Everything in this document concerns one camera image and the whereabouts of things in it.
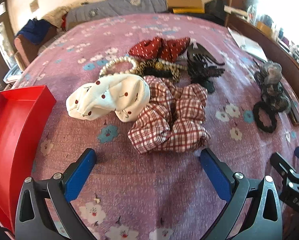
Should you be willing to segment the grey plaid scrunchie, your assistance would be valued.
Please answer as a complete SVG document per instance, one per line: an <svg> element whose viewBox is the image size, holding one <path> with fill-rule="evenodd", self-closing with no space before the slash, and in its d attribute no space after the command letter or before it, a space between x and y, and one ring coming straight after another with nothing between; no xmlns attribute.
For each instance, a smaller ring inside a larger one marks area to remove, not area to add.
<svg viewBox="0 0 299 240"><path fill-rule="evenodd" d="M261 100L269 105L274 113L291 110L291 102L281 84L282 67L280 64L268 61L255 72L254 79L261 90Z"/></svg>

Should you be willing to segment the red white plaid scrunchie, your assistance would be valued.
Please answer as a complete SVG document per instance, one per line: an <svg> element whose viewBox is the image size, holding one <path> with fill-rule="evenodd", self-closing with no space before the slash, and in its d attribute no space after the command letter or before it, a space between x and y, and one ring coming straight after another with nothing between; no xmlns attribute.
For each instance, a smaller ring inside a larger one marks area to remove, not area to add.
<svg viewBox="0 0 299 240"><path fill-rule="evenodd" d="M178 87L154 76L145 78L149 103L138 115L128 138L139 154L153 151L184 153L206 145L204 127L208 91L194 83Z"/></svg>

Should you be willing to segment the black claw hair clip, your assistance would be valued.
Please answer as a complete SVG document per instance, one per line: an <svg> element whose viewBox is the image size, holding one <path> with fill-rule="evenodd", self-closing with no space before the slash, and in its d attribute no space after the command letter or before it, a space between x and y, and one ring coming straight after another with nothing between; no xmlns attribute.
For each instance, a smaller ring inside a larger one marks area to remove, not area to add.
<svg viewBox="0 0 299 240"><path fill-rule="evenodd" d="M218 62L217 59L211 55L206 48L199 43L192 43L188 46L188 74L190 76L201 77L219 77L224 72L224 68L217 66L224 66L224 62Z"/></svg>

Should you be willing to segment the white cherry print scrunchie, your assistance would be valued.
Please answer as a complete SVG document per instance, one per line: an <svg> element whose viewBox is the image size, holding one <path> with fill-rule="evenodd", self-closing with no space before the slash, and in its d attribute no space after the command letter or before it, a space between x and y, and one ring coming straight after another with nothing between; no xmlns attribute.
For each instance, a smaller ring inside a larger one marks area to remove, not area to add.
<svg viewBox="0 0 299 240"><path fill-rule="evenodd" d="M132 122L150 96L149 85L138 75L107 75L76 89L66 100L66 110L80 120L95 120L114 112L120 121Z"/></svg>

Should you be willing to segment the red dotted scrunchie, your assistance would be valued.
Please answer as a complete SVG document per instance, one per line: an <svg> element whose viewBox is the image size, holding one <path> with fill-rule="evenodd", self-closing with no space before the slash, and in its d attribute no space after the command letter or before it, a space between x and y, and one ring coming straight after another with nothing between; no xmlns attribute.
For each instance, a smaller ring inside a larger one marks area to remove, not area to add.
<svg viewBox="0 0 299 240"><path fill-rule="evenodd" d="M189 37L170 40L155 37L152 40L140 41L130 48L128 55L144 60L163 59L174 63L180 55L185 53L190 41Z"/></svg>

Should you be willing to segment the leopard print scrunchie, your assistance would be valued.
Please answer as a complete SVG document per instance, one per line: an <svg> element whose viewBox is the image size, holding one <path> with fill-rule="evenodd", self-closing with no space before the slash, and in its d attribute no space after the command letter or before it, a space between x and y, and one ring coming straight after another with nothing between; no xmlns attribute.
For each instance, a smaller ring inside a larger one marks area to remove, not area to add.
<svg viewBox="0 0 299 240"><path fill-rule="evenodd" d="M177 67L173 67L160 62L158 59L140 62L135 70L139 76L155 76L166 79L172 79L175 82L180 80L180 71Z"/></svg>

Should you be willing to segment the brown hair barrette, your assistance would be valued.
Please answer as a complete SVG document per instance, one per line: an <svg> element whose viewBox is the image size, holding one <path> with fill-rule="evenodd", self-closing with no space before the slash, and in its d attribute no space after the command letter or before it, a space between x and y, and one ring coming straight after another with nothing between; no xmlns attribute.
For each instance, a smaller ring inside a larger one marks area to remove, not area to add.
<svg viewBox="0 0 299 240"><path fill-rule="evenodd" d="M292 100L291 96L289 95L288 91L284 86L282 86L282 89L287 96L287 98L290 101L291 109L288 113L288 117L290 118L290 121L292 122L293 126L299 126L299 112L297 111L297 108L294 104L294 101Z"/></svg>

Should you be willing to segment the pink floral bedspread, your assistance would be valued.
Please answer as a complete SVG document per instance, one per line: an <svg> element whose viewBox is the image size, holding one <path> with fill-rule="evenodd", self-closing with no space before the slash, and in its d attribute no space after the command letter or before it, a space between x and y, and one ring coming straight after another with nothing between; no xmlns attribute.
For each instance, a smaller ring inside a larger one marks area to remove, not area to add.
<svg viewBox="0 0 299 240"><path fill-rule="evenodd" d="M95 120L68 115L67 98L79 87L98 90L107 63L140 41L189 37L223 63L207 94L186 73L179 83L147 77L151 100L135 122L131 108ZM233 171L249 178L281 178L269 163L279 152L299 172L293 152L299 126L285 113L265 133L252 109L260 100L253 58L225 27L189 16L129 15L78 25L53 42L25 70L16 88L46 85L56 99L39 141L32 175L50 178L93 148L97 164L73 207L98 239L199 239L222 210L198 157L199 142Z"/></svg>

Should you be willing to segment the red tray box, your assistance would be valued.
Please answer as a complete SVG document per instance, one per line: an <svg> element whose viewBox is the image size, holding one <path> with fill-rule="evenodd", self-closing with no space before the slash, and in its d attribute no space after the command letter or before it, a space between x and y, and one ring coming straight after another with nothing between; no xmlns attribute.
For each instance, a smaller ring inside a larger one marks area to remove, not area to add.
<svg viewBox="0 0 299 240"><path fill-rule="evenodd" d="M14 231L20 191L56 99L47 86L0 91L0 223Z"/></svg>

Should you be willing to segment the white paper sheet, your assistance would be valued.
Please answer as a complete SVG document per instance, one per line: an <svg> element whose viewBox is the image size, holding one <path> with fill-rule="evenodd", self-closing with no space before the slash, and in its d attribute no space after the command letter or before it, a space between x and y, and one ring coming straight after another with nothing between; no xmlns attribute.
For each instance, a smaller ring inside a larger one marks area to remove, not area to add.
<svg viewBox="0 0 299 240"><path fill-rule="evenodd" d="M234 39L235 43L238 45L238 47L240 49L242 49L246 53L256 57L258 60L260 60L262 62L268 61L263 49L257 42L251 40L248 37L245 37L245 36L239 34L237 31L234 31L234 30L230 29L229 27L227 29L228 29L230 35L232 36L232 38Z"/></svg>

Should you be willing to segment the yellow flat box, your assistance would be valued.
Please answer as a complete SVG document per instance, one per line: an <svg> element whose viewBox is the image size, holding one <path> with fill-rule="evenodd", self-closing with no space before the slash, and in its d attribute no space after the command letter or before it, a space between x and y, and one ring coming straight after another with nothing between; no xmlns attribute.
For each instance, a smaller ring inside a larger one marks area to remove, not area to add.
<svg viewBox="0 0 299 240"><path fill-rule="evenodd" d="M173 8L174 14L204 14L205 10L203 8Z"/></svg>

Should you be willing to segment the cardboard box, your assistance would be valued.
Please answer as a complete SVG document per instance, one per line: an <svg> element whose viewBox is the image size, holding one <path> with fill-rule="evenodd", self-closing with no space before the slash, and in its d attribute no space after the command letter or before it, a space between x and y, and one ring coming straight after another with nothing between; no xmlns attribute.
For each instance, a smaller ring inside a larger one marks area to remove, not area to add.
<svg viewBox="0 0 299 240"><path fill-rule="evenodd" d="M202 8L202 0L166 0L168 9L173 8Z"/></svg>

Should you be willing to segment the blue grey folded quilt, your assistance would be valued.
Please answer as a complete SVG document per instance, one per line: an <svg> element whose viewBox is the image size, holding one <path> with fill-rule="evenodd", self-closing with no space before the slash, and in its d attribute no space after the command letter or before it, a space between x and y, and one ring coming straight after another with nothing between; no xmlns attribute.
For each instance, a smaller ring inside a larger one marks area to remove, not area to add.
<svg viewBox="0 0 299 240"><path fill-rule="evenodd" d="M65 30L88 21L131 14L167 12L166 0L103 0L71 9L65 18Z"/></svg>

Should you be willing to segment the wooden bed frame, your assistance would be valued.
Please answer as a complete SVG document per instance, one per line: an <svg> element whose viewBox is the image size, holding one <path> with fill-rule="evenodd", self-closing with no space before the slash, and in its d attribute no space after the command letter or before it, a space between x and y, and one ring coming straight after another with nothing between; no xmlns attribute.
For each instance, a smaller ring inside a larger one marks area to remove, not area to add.
<svg viewBox="0 0 299 240"><path fill-rule="evenodd" d="M228 27L236 30L240 34L258 42L265 55L270 60L282 66L282 74L288 81L297 98L299 99L299 64L273 39L267 37L263 32L250 23L234 15L227 16Z"/></svg>

